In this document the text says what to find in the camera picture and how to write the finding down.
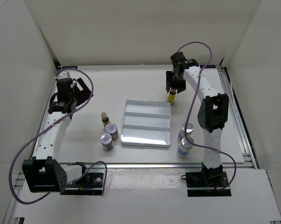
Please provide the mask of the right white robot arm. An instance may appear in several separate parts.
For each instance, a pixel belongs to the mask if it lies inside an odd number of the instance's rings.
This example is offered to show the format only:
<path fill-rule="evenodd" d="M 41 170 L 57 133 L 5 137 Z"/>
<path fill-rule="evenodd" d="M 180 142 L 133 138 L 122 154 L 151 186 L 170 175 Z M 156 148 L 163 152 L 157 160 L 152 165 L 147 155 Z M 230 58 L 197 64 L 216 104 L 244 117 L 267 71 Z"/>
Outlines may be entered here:
<path fill-rule="evenodd" d="M 201 101 L 198 123 L 204 132 L 205 152 L 200 180 L 205 186 L 212 186 L 223 173 L 220 159 L 220 138 L 228 119 L 229 97 L 220 93 L 209 81 L 199 74 L 195 59 L 187 60 L 181 52 L 171 56 L 173 69 L 166 72 L 166 91 L 177 93 L 186 90 L 188 83 Z"/>

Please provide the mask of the yellow bottle near left arm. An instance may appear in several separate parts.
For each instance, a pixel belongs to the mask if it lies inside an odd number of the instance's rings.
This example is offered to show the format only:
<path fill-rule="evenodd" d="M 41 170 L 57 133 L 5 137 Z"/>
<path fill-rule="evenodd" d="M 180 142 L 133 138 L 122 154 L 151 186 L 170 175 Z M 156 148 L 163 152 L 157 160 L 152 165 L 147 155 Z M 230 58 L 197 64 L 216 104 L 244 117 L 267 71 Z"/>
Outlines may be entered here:
<path fill-rule="evenodd" d="M 110 119 L 109 119 L 107 113 L 105 113 L 105 112 L 101 113 L 101 119 L 102 119 L 102 123 L 103 123 L 104 127 L 106 127 L 106 125 L 110 123 Z"/>

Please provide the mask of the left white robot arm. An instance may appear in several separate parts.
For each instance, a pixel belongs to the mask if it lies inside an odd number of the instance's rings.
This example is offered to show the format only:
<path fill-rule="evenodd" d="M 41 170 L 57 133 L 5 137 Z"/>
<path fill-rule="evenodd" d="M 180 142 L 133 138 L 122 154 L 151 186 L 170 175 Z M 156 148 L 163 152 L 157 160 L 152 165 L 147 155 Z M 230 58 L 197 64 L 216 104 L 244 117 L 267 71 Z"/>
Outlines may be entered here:
<path fill-rule="evenodd" d="M 22 170 L 31 192 L 59 192 L 67 187 L 83 188 L 95 184 L 81 162 L 61 166 L 59 155 L 65 132 L 73 112 L 91 97 L 91 90 L 84 81 L 70 77 L 58 78 L 57 93 L 50 102 L 47 128 L 40 136 L 40 143 L 30 160 L 25 160 Z"/>

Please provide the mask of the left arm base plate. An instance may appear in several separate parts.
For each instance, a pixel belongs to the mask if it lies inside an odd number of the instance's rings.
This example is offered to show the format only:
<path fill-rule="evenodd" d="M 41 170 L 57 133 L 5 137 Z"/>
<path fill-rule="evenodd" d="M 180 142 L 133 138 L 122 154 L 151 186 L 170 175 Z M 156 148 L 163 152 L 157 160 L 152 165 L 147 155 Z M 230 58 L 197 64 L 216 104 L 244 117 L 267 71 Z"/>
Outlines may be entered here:
<path fill-rule="evenodd" d="M 68 196 L 101 196 L 105 186 L 105 171 L 91 171 L 76 183 L 68 184 L 60 193 Z"/>

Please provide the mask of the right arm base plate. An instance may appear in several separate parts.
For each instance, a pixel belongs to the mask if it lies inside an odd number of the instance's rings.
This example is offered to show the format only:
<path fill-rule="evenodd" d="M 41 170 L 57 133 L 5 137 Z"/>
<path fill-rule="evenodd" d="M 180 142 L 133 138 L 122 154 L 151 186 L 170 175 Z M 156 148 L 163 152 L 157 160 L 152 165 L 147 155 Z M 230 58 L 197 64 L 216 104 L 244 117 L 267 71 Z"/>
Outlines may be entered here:
<path fill-rule="evenodd" d="M 226 172 L 223 172 L 221 177 L 216 177 L 211 183 L 206 183 L 200 172 L 186 172 L 181 178 L 186 180 L 188 197 L 232 196 L 229 187 L 223 189 L 228 184 Z"/>

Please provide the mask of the yellow bottle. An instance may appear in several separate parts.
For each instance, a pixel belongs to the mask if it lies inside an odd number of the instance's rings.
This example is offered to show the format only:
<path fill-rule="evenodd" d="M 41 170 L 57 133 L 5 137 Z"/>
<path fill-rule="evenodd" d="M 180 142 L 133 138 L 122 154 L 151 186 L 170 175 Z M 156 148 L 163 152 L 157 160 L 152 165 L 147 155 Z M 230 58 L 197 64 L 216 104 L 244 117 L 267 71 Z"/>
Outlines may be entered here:
<path fill-rule="evenodd" d="M 177 90 L 176 90 L 176 89 L 171 88 L 171 89 L 169 90 L 167 102 L 169 102 L 171 105 L 174 104 L 175 97 L 176 97 L 176 93 L 177 93 Z"/>

